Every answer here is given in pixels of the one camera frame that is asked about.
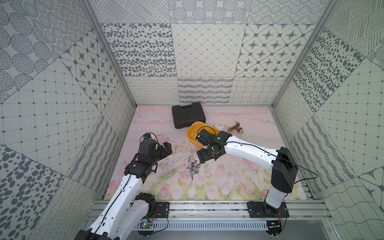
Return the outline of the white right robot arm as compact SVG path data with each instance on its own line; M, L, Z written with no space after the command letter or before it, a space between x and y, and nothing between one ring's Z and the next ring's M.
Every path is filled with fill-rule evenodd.
M267 149L230 133L220 131L213 134L204 128L197 131L196 140L203 146L197 151L202 164L228 154L256 163L271 172L271 186L265 198L265 206L277 210L284 198L293 191L299 166L289 149Z

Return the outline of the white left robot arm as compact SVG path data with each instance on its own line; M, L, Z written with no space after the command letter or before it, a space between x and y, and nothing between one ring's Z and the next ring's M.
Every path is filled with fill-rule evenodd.
M76 240L126 240L141 220L156 217L155 196L139 193L145 180L157 171L158 162L173 153L168 142L144 137L133 160L126 166L118 190L88 230L80 230Z

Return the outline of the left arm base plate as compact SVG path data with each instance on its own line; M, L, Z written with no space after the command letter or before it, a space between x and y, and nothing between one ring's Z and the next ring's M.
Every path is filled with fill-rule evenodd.
M169 217L170 202L149 203L149 211L145 219L166 219Z

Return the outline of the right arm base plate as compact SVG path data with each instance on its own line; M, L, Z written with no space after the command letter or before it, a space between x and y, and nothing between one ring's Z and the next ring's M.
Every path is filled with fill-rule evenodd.
M289 218L290 214L285 202L275 209L266 202L247 202L247 208L250 218Z

